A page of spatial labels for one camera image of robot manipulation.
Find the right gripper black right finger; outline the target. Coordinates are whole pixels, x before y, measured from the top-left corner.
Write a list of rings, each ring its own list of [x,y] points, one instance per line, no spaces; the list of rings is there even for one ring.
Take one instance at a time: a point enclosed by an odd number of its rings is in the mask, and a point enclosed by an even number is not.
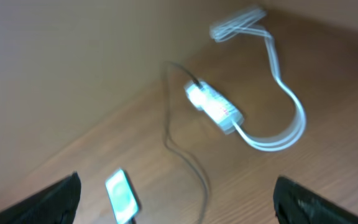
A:
[[[278,177],[273,205],[279,224],[358,224],[358,216],[291,179]]]

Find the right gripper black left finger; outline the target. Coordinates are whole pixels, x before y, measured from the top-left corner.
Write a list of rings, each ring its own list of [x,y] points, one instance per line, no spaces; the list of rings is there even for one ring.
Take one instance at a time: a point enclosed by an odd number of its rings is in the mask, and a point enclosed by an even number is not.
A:
[[[72,224],[81,196],[77,172],[0,212],[0,224]]]

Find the blue Galaxy smartphone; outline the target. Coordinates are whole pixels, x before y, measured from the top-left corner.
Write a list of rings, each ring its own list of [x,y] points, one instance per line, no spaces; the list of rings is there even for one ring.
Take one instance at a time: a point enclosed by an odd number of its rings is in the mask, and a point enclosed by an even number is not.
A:
[[[135,224],[140,205],[125,170],[116,170],[106,179],[105,187],[116,223]]]

